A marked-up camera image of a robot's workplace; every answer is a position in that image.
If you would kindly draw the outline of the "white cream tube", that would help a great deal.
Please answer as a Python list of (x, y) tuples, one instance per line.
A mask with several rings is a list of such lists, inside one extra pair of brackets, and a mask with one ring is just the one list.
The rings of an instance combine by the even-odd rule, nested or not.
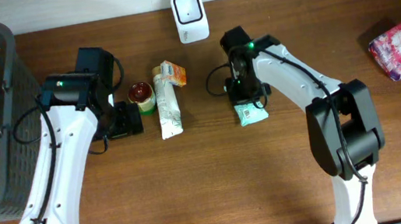
[(174, 86), (162, 76), (160, 66), (152, 69), (153, 87), (156, 93), (157, 109), (163, 140), (181, 134), (181, 112), (175, 96)]

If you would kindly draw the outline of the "teal wipes packet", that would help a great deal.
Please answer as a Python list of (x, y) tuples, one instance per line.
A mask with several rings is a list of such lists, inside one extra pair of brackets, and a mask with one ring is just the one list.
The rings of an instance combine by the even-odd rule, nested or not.
[(234, 109), (239, 116), (242, 127), (263, 121), (269, 116), (269, 113), (266, 112), (259, 101), (236, 105)]

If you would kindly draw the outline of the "small orange box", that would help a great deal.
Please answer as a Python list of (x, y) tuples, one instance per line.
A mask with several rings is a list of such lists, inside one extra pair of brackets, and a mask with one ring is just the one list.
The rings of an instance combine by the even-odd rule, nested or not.
[(160, 64), (161, 74), (163, 79), (168, 81), (171, 85), (185, 86), (187, 83), (186, 70), (180, 65), (176, 65), (169, 61), (163, 61)]

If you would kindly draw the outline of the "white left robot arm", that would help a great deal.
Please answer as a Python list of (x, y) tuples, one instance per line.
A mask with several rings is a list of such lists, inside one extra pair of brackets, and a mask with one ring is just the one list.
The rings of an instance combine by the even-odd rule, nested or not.
[(101, 47), (81, 47), (75, 69), (49, 75), (36, 98), (40, 148), (30, 195), (19, 224), (79, 224), (90, 145), (143, 132), (138, 107), (114, 102), (121, 62)]

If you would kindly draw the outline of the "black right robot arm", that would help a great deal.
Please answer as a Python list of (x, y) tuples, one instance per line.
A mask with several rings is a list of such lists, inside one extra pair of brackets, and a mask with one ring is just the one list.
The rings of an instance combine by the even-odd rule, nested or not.
[(230, 68), (226, 93), (233, 105), (265, 109), (278, 90), (304, 111), (311, 153), (332, 181), (332, 224), (378, 224), (372, 181), (385, 135), (367, 86), (323, 75), (275, 37), (253, 40), (240, 26), (224, 33), (220, 46)]

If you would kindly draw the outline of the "green lid jar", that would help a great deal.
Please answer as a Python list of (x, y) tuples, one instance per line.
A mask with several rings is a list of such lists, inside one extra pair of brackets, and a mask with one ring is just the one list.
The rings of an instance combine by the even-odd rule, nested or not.
[(156, 110), (157, 98), (148, 82), (137, 82), (129, 87), (128, 100), (138, 106), (141, 115), (151, 115)]

